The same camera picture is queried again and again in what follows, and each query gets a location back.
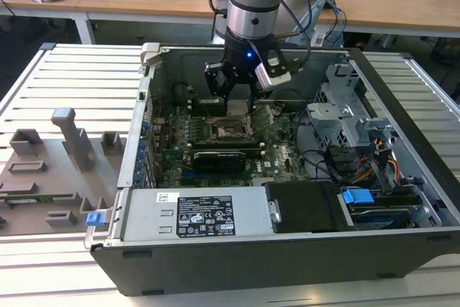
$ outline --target warning label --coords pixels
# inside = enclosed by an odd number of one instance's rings
[[[235,235],[231,196],[179,197],[179,237],[220,237]]]

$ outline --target white desk leg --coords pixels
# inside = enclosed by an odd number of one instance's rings
[[[382,43],[382,47],[385,49],[390,48],[391,45],[393,44],[393,40],[395,39],[395,37],[397,37],[397,35],[390,35],[390,34],[385,35],[385,38]]]
[[[80,40],[83,45],[94,45],[96,41],[94,40],[93,28],[91,28],[91,23],[89,19],[80,19],[75,18],[75,23],[77,24],[78,34],[80,35]]]

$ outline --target yellow wire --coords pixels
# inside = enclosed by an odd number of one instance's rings
[[[374,174],[374,171],[372,169],[368,170],[365,174],[361,175],[359,178],[357,178],[352,183],[358,183],[359,181],[363,181],[365,178],[368,178],[372,174]]]

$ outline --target blue latch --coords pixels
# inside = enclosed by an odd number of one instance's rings
[[[374,198],[372,193],[366,188],[349,188],[345,192],[342,192],[345,203],[351,204],[373,204]]]
[[[87,226],[103,226],[105,215],[103,212],[90,212],[86,217]]]

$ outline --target desk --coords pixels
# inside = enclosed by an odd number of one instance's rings
[[[458,0],[336,0],[346,12],[347,31],[391,35],[460,37]],[[332,22],[323,11],[319,24]]]
[[[82,43],[94,43],[90,19],[211,24],[207,0],[62,0],[36,4],[6,0],[19,16],[71,18]],[[347,30],[391,35],[460,37],[460,8],[456,0],[337,0],[346,12]],[[0,5],[0,14],[9,14]],[[334,22],[331,10],[318,20],[326,31]]]
[[[80,115],[92,111],[76,122],[89,136],[98,137],[108,127],[126,135],[130,116],[125,111],[134,108],[142,76],[137,73],[139,54],[139,46],[57,45],[39,50],[0,102],[0,171],[12,153],[9,140],[16,129],[35,128],[43,139],[62,138],[49,120],[55,107],[73,107]],[[409,66],[394,53],[366,56],[460,178],[458,160],[454,161],[460,157],[460,124],[452,120],[460,116],[458,108],[412,60]],[[102,85],[111,85],[103,98],[98,97]],[[381,114],[375,100],[369,98],[369,103]],[[99,121],[101,114],[113,121]],[[0,285],[0,306],[447,307],[460,301],[460,255],[435,258],[402,279],[127,298],[84,249],[83,237],[0,237],[0,276],[7,278]]]

